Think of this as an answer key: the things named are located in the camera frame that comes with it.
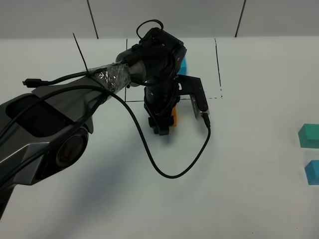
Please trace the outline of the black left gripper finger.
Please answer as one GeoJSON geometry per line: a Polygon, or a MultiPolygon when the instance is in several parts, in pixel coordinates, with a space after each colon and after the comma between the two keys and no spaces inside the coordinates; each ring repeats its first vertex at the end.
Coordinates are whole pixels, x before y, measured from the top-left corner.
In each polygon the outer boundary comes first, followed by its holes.
{"type": "Polygon", "coordinates": [[[174,125],[174,118],[153,118],[149,117],[149,126],[153,129],[154,134],[169,135],[169,128],[174,125]]]}

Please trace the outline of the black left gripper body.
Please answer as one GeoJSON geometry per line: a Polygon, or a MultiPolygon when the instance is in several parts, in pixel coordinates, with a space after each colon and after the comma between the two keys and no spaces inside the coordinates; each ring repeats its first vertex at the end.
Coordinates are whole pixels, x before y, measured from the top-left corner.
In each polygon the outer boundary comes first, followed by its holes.
{"type": "Polygon", "coordinates": [[[168,118],[172,109],[180,100],[177,95],[177,77],[160,78],[152,77],[144,88],[144,107],[149,117],[168,118]]]}

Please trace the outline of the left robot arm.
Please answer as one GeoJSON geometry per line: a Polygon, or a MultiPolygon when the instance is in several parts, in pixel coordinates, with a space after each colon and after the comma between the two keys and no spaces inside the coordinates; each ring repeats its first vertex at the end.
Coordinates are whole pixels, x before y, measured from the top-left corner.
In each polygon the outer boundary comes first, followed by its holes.
{"type": "Polygon", "coordinates": [[[16,185],[36,184],[82,156],[94,131],[94,112],[123,88],[145,86],[151,114],[171,125],[185,54],[182,41],[154,27],[113,64],[54,81],[26,79],[32,92],[0,107],[1,211],[16,185]]]}

